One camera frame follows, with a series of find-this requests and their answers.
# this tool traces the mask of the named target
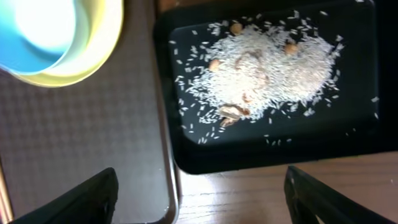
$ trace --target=bowl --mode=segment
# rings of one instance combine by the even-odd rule
[[[35,75],[86,47],[88,21],[79,1],[0,1],[0,68]]]
[[[90,36],[82,53],[36,75],[16,78],[37,86],[72,85],[95,73],[111,55],[123,24],[123,0],[81,0],[90,23]]]

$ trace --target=gray tray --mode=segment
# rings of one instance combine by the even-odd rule
[[[0,155],[15,218],[113,167],[119,180],[114,223],[175,221],[153,22],[152,1],[126,1],[111,58],[75,85],[39,88],[0,75]]]

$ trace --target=wooden table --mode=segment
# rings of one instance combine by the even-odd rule
[[[158,0],[159,12],[211,0]],[[355,202],[398,222],[398,152],[306,162],[296,166]],[[283,190],[287,166],[219,174],[179,172],[186,223],[291,223]]]

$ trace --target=blue bowl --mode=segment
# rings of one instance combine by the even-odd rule
[[[1,0],[0,68],[35,75],[55,66],[75,30],[74,0]]]

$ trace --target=black plastic tray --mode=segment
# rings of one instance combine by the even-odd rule
[[[220,124],[199,124],[198,106],[180,116],[178,99],[183,99],[186,107],[195,101],[174,82],[179,75],[185,76],[185,66],[176,59],[185,63],[191,45],[199,46],[203,41],[212,44],[225,36],[227,27],[215,37],[206,30],[209,23],[235,19],[248,24],[242,16],[254,18],[251,23],[255,24],[264,24],[265,20],[276,23],[281,19],[287,21],[293,10],[298,10],[301,17],[310,17],[319,27],[320,36],[328,42],[334,42],[337,34],[344,37],[342,43],[346,47],[335,66],[341,71],[337,93],[340,97],[331,108],[325,101],[318,103],[314,107],[316,113],[310,117],[302,115],[305,108],[301,106],[291,119],[276,112],[272,115],[272,125],[268,124],[267,116],[254,124],[240,121],[220,133],[219,139],[208,138],[206,144],[197,144],[197,139],[211,132],[213,126],[217,130]],[[323,16],[320,11],[329,15]],[[256,20],[259,13],[262,17]],[[393,114],[386,112],[387,104],[383,103],[392,96],[381,91],[382,85],[388,85],[389,76],[384,74],[381,81],[376,8],[371,1],[211,2],[163,14],[155,25],[154,41],[174,159],[185,172],[202,174],[394,150],[387,131],[390,125],[387,121]],[[203,61],[191,64],[208,66]],[[329,98],[335,94],[326,92]],[[381,98],[377,103],[371,101],[375,96]],[[192,134],[188,133],[191,123],[195,131]],[[280,146],[267,144],[265,134],[269,134],[270,142],[281,140]]]

